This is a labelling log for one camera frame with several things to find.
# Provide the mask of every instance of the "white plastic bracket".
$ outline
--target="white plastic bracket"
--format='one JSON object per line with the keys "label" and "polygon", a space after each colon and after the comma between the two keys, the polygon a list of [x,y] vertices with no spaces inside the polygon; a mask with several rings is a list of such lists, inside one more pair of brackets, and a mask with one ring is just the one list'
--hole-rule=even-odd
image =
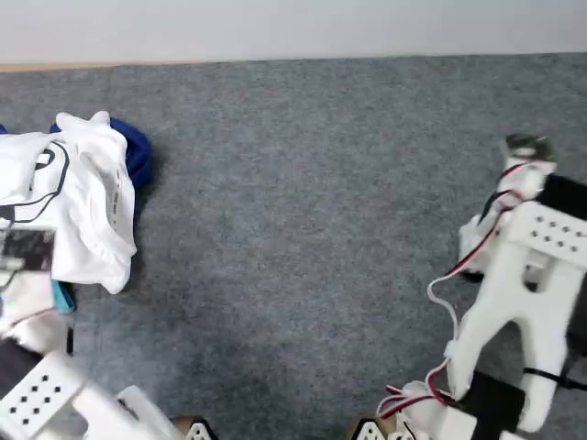
{"label": "white plastic bracket", "polygon": [[0,419],[9,432],[33,438],[83,387],[84,377],[70,368],[70,360],[59,352],[44,357],[18,385],[0,401]]}
{"label": "white plastic bracket", "polygon": [[[522,203],[511,214],[477,300],[451,345],[449,384],[457,400],[467,392],[483,346],[510,321],[520,327],[526,367],[559,375],[567,356],[567,325],[587,270],[587,223],[537,202]],[[524,273],[536,254],[548,262],[533,292]],[[542,426],[556,388],[552,380],[524,376],[521,429],[535,432]]]}

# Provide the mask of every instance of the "blue cloth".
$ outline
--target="blue cloth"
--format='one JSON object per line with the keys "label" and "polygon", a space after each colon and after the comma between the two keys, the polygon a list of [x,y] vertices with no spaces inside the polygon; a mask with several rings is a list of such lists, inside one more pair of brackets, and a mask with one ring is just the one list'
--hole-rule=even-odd
{"label": "blue cloth", "polygon": [[51,280],[51,289],[53,290],[55,310],[60,314],[72,314],[75,312],[75,301],[64,283]]}

